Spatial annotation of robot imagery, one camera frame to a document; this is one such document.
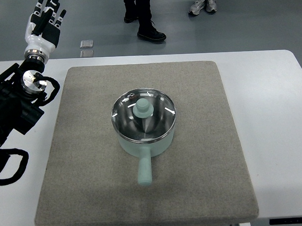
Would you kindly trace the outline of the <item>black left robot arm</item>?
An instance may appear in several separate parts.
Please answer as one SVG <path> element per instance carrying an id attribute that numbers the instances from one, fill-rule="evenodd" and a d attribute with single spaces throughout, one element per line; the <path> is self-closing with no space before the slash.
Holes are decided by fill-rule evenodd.
<path id="1" fill-rule="evenodd" d="M 42 75 L 45 64 L 27 58 L 0 74 L 0 147 L 11 131 L 26 134 L 44 114 L 42 106 L 54 100 L 60 84 Z"/>

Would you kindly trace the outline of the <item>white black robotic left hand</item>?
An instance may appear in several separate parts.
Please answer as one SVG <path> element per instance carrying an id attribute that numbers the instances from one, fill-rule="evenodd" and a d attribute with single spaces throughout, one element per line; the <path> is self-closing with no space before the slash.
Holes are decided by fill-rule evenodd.
<path id="1" fill-rule="evenodd" d="M 34 58 L 46 64 L 58 47 L 60 28 L 65 10 L 58 13 L 60 0 L 38 0 L 30 15 L 25 32 L 25 58 Z"/>

